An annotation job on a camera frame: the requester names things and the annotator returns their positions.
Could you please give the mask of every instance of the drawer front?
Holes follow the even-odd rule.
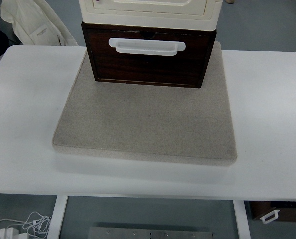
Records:
[[[213,34],[203,34],[200,31],[198,34],[182,34],[145,30],[84,29],[96,80],[197,87],[200,79],[203,79],[209,60],[209,50],[211,51],[214,42]],[[185,49],[174,56],[120,53],[109,45],[111,38],[184,42]]]
[[[203,15],[207,0],[93,0],[95,9]]]

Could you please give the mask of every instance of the white table frame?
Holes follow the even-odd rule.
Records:
[[[238,158],[228,167],[65,155],[53,132],[84,47],[14,46],[0,62],[0,193],[296,201],[296,53],[223,51]]]

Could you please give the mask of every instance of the white drawer handle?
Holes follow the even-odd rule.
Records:
[[[276,219],[279,218],[278,212],[279,212],[279,210],[274,210],[274,211],[272,211],[272,212],[264,215],[263,217],[261,217],[260,220],[262,220],[263,224],[270,223],[270,222],[272,222],[272,221],[274,221],[274,220],[276,220]],[[274,217],[266,221],[266,219],[268,217],[272,216],[273,214],[274,214]]]
[[[156,56],[174,56],[186,48],[186,44],[180,41],[110,38],[108,43],[120,53]]]

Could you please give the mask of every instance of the wooden drawer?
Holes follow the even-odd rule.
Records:
[[[200,88],[216,31],[82,23],[96,81]],[[184,42],[174,56],[119,53],[111,38]]]
[[[250,201],[252,218],[258,220],[264,215],[279,210],[278,221],[296,222],[296,202]]]

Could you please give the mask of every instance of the square mat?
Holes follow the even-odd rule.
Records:
[[[106,158],[235,162],[220,43],[214,44],[201,89],[96,82],[86,55],[53,146],[64,153]]]

